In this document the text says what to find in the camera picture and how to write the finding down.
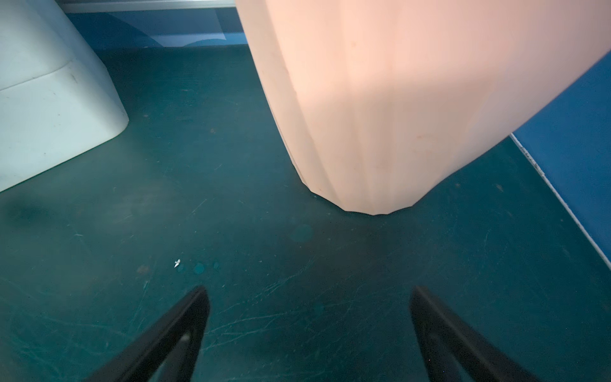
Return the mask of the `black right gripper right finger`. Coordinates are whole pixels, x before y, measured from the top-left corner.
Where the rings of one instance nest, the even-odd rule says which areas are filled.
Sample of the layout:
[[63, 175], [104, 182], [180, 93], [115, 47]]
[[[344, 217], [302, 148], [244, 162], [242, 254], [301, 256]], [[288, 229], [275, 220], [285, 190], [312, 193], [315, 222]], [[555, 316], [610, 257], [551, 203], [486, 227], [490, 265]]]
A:
[[410, 312], [430, 381], [537, 381], [539, 378], [501, 352], [425, 286], [416, 286]]

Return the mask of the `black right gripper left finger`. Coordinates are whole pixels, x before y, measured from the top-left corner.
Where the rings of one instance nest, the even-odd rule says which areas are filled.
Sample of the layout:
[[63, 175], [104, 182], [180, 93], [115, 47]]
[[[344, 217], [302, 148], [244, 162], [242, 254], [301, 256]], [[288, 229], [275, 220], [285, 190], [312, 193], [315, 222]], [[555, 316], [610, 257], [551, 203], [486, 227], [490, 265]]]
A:
[[208, 293], [197, 286], [87, 380], [149, 381], [161, 370], [160, 381], [190, 381], [209, 313]]

